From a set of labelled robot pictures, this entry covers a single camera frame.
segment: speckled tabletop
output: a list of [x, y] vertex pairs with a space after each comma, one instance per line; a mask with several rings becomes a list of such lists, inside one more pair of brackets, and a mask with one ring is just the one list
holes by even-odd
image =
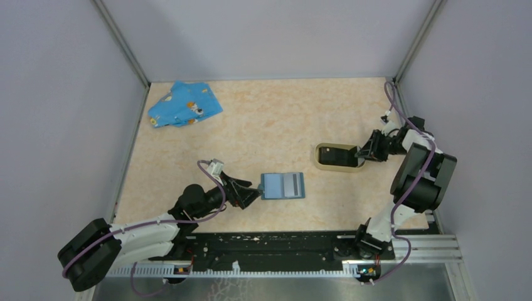
[[[214, 184], [200, 159], [219, 159], [231, 177], [257, 187], [264, 172], [303, 172], [306, 198], [257, 199], [231, 206], [196, 232], [355, 230], [391, 201], [403, 156], [367, 162], [359, 172], [322, 171], [312, 156], [321, 142], [364, 144], [389, 107], [384, 78], [209, 82], [223, 112], [196, 124], [154, 129], [147, 110], [172, 83], [153, 83], [120, 197], [116, 223], [151, 218], [172, 208], [183, 189]], [[423, 214], [403, 228], [427, 228]]]

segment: metal frame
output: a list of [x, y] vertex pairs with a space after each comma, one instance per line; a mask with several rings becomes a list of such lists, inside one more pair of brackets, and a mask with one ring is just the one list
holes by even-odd
[[125, 41], [124, 35], [116, 25], [115, 21], [113, 20], [113, 17], [109, 13], [109, 10], [105, 6], [104, 2], [102, 0], [90, 0], [90, 2], [94, 5], [94, 8], [99, 13], [100, 17], [102, 17], [102, 21], [105, 23], [107, 29], [109, 30], [109, 34], [111, 35], [111, 37], [113, 37], [113, 40], [115, 40], [115, 42], [118, 44], [118, 47], [120, 48], [122, 54], [124, 55], [133, 72], [135, 72], [139, 80], [142, 82], [144, 88], [149, 88], [151, 84], [150, 81], [146, 78], [144, 71], [142, 71], [141, 65], [135, 58], [133, 51], [131, 51], [131, 49], [129, 48], [129, 45]]
[[[129, 45], [127, 44], [124, 36], [122, 35], [120, 29], [114, 22], [111, 14], [109, 13], [109, 10], [105, 6], [103, 0], [90, 0], [90, 2], [94, 5], [94, 8], [97, 10], [99, 15], [101, 16], [103, 22], [105, 23], [111, 37], [115, 40], [117, 45], [119, 46], [122, 54], [126, 58], [128, 64], [132, 68], [133, 72], [137, 75], [141, 83], [146, 88], [145, 95], [144, 95], [144, 101], [141, 105], [141, 108], [139, 110], [139, 116], [138, 120], [140, 120], [141, 115], [144, 111], [144, 106], [146, 104], [146, 98], [147, 94], [149, 92], [150, 87], [150, 81], [147, 79], [144, 71], [142, 70], [139, 62], [136, 60], [133, 52], [131, 51]], [[444, 4], [446, 3], [446, 0], [435, 0], [430, 11], [427, 14], [427, 17], [425, 18], [419, 32], [417, 33], [411, 47], [408, 50], [407, 55], [403, 59], [399, 70], [397, 71], [396, 75], [391, 78], [397, 88], [398, 88], [398, 102], [403, 109], [403, 111], [408, 114], [408, 107], [405, 104], [404, 96], [402, 94], [401, 90], [401, 82], [408, 71], [408, 68], [414, 61], [417, 53], [419, 52], [419, 49], [422, 47], [423, 42], [426, 40], [428, 33], [430, 32], [430, 29], [432, 28], [432, 25], [436, 19], [436, 17], [441, 12]], [[132, 154], [133, 146], [135, 143], [135, 139], [137, 136], [138, 131], [138, 123], [137, 128], [135, 130], [135, 133], [132, 137], [132, 141], [130, 143], [130, 147], [128, 149], [128, 158], [124, 162], [124, 166], [122, 168], [123, 170], [123, 177], [120, 182], [119, 187], [117, 188], [117, 192], [115, 194], [116, 203], [114, 208], [116, 209], [118, 200], [120, 199], [120, 194], [122, 191], [122, 186], [124, 184], [125, 175], [127, 172], [127, 167], [129, 165], [129, 160]], [[111, 215], [109, 216], [109, 220], [112, 221], [114, 218], [115, 209], [111, 212]], [[430, 222], [436, 223], [437, 228], [442, 232], [443, 228], [441, 227], [440, 221], [441, 219], [438, 216], [438, 212], [435, 211], [434, 215], [430, 220]], [[408, 260], [409, 263], [414, 264], [427, 264], [427, 263], [445, 263], [447, 273], [449, 276], [449, 285], [453, 291], [454, 297], [456, 300], [477, 300], [476, 295], [474, 293], [474, 289], [471, 285], [471, 281], [469, 280], [469, 276], [467, 274], [467, 271], [465, 269], [464, 261], [462, 258], [462, 253], [460, 252], [460, 248], [458, 246], [458, 242], [456, 240], [456, 237], [454, 235], [407, 235], [407, 237], [412, 242], [412, 254], [410, 255], [410, 259]], [[383, 265], [392, 265], [399, 262], [402, 258], [405, 256], [406, 252], [406, 243], [404, 241], [400, 240], [393, 240], [393, 247], [395, 249], [396, 253], [396, 259], [395, 260], [383, 260], [381, 263]], [[226, 271], [226, 272], [193, 272], [189, 277], [193, 278], [211, 278], [211, 277], [352, 277], [353, 276], [353, 268], [357, 264], [368, 264], [373, 263], [373, 261], [368, 260], [345, 260], [343, 261], [343, 270], [341, 271], [329, 271], [329, 272], [279, 272], [279, 273], [268, 273], [268, 272], [241, 272], [239, 267], [233, 267], [233, 271]], [[183, 262], [163, 262], [163, 263], [143, 263], [145, 265], [146, 270], [144, 271], [145, 275], [141, 275], [144, 277], [172, 277], [170, 274], [171, 267], [175, 266], [182, 266]], [[125, 277], [129, 276], [130, 267], [125, 267], [122, 269], [118, 269], [117, 271], [113, 272], [113, 275], [109, 275], [110, 277]], [[183, 277], [183, 275], [174, 275], [174, 277]], [[95, 293], [95, 287], [91, 288], [90, 290], [86, 290], [84, 292], [80, 292], [76, 294], [75, 300], [76, 301], [90, 301], [93, 299]]]
[[410, 67], [413, 60], [415, 59], [417, 53], [419, 52], [419, 49], [421, 48], [423, 42], [428, 36], [428, 33], [430, 32], [430, 29], [432, 28], [436, 17], [441, 13], [446, 2], [447, 0], [435, 0], [434, 3], [432, 3], [432, 7], [428, 11], [425, 21], [423, 21], [423, 24], [421, 25], [421, 28], [416, 34], [416, 37], [414, 38], [410, 49], [408, 49], [407, 55], [401, 62], [397, 74], [393, 77], [396, 85], [399, 85], [403, 80], [403, 77], [405, 76], [408, 67]]

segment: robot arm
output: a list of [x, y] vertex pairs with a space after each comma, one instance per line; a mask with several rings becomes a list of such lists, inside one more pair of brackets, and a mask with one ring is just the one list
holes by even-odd
[[[409, 120], [424, 130], [423, 119], [411, 117]], [[391, 131], [397, 131], [397, 134], [390, 137]], [[366, 160], [378, 162], [387, 160], [389, 154], [406, 154], [391, 185], [390, 193], [393, 195], [393, 201], [376, 216], [370, 218], [366, 224], [361, 224], [357, 230], [355, 248], [361, 257], [371, 258], [382, 254], [390, 244], [392, 229], [397, 229], [406, 220], [423, 214], [425, 210], [435, 210], [441, 203], [457, 159], [436, 148], [428, 169], [404, 202], [397, 207], [393, 215], [394, 224], [391, 224], [393, 208], [412, 185], [430, 154], [431, 146], [427, 139], [434, 140], [432, 134], [423, 132], [423, 135], [420, 135], [408, 125], [390, 130], [387, 124], [382, 131], [374, 130], [369, 141], [355, 154]]]
[[[223, 162], [214, 159], [207, 173], [221, 184], [232, 206], [245, 209], [262, 194], [250, 188], [251, 182], [227, 176], [222, 169]], [[102, 281], [109, 270], [127, 264], [149, 258], [183, 259], [188, 247], [186, 237], [200, 222], [194, 219], [222, 211], [223, 201], [218, 186], [206, 193], [200, 185], [192, 184], [172, 209], [156, 218], [127, 224], [95, 219], [59, 251], [63, 276], [70, 280], [74, 291], [81, 292]]]

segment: cartoon print fabric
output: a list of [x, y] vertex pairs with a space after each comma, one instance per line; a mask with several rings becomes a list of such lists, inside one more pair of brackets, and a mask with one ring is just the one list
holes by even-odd
[[175, 82], [170, 92], [148, 110], [154, 127], [182, 127], [222, 112], [222, 108], [207, 83]]

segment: white wall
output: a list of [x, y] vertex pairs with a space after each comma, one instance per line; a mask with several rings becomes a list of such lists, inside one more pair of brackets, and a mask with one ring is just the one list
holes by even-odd
[[434, 0], [105, 0], [152, 82], [393, 76]]
[[0, 2], [0, 300], [73, 300], [57, 252], [108, 215], [144, 88], [90, 1]]
[[532, 295], [532, 1], [448, 1], [402, 85], [458, 165], [440, 206], [479, 300]]

